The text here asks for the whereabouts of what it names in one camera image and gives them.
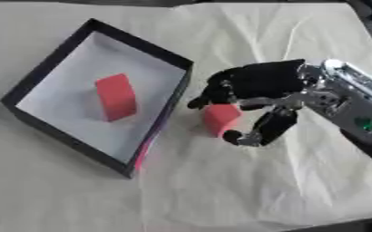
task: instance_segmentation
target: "red foam block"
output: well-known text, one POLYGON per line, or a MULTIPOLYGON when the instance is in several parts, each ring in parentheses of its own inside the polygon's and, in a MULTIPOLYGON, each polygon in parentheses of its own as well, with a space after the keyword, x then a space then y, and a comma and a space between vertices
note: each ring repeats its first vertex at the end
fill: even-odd
POLYGON ((203 121, 211 134, 221 137, 240 115, 240 111, 231 104, 209 105, 204 108, 203 121))
POLYGON ((107 121, 116 121, 137 112, 135 93, 125 74, 100 79, 95 85, 107 121))

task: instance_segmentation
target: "black box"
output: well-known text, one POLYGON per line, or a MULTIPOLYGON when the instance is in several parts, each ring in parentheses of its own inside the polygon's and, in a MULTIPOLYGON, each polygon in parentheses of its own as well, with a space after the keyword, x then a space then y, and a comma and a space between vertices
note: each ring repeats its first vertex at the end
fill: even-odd
POLYGON ((188 59, 90 19, 2 103, 26 124, 131 177, 186 89, 191 68, 188 59), (117 73, 129 76, 141 112, 110 123, 99 117, 93 83, 117 73))

